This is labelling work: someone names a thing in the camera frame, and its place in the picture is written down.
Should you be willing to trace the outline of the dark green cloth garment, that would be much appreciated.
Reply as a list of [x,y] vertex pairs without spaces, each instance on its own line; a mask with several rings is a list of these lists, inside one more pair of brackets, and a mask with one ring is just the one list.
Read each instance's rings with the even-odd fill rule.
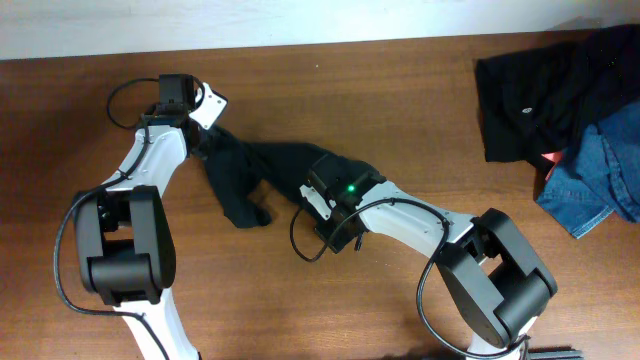
[[220,126],[211,129],[204,143],[195,149],[195,155],[204,162],[224,215],[240,229],[264,227],[272,222],[270,213],[249,199],[263,180],[319,220],[321,216],[300,194],[300,186],[314,163],[325,155],[335,158],[334,167],[340,176],[374,169],[364,161],[345,158],[311,143],[242,141]]

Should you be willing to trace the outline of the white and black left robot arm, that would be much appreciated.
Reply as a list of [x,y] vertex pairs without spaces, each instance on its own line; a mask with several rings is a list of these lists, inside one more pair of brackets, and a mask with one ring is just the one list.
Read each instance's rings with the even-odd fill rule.
[[135,124],[135,140],[103,184],[76,194],[65,218],[75,228],[83,286],[121,317],[146,359],[198,359],[172,293],[176,252],[162,204],[173,172],[189,155],[190,114],[205,87],[192,75],[155,78],[159,100]]

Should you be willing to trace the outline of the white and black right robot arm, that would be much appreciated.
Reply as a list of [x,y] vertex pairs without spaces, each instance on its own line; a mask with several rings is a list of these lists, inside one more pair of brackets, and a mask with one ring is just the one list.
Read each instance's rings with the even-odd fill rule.
[[332,251],[369,232],[426,256],[416,290],[419,316],[426,316],[426,282],[437,270],[472,331],[467,349],[436,334],[445,348],[463,359],[527,358],[527,332],[558,285],[504,212],[445,210],[404,192],[368,164],[335,155],[312,165],[299,192],[320,216],[316,232]]

